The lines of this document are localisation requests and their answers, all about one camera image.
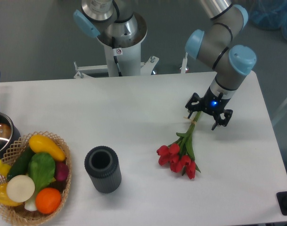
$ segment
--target orange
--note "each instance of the orange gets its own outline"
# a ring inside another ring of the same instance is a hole
[[[38,193],[35,198],[35,205],[39,212],[50,214],[58,208],[61,200],[62,196],[57,189],[47,187]]]

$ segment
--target green lettuce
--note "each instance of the green lettuce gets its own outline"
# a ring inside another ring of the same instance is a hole
[[[36,193],[51,183],[54,172],[55,161],[49,153],[37,153],[31,158],[28,166],[28,175],[34,182]]]

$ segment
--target yellow pepper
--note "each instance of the yellow pepper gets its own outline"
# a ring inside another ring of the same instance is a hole
[[[8,198],[6,193],[7,183],[0,185],[0,204],[6,205],[6,206],[18,206],[21,205],[22,202],[15,202],[12,201],[10,198]]]
[[[64,161],[66,155],[49,137],[36,134],[29,138],[29,146],[35,153],[47,152],[55,161]]]
[[[3,177],[7,177],[7,174],[10,170],[11,166],[9,166],[8,164],[4,164],[2,163],[2,160],[0,159],[0,174]]]

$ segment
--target yellow squash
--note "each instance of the yellow squash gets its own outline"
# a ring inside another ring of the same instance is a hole
[[[49,137],[36,134],[29,138],[29,146],[35,153],[47,152],[55,161],[64,161],[66,155]]]
[[[12,201],[10,198],[8,198],[6,193],[7,183],[0,185],[0,204],[6,205],[6,206],[18,206],[21,205],[22,202],[15,202]]]

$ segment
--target blue led light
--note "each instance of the blue led light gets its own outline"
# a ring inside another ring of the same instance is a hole
[[[210,102],[210,106],[211,107],[216,107],[218,105],[218,102],[213,100],[212,102]]]

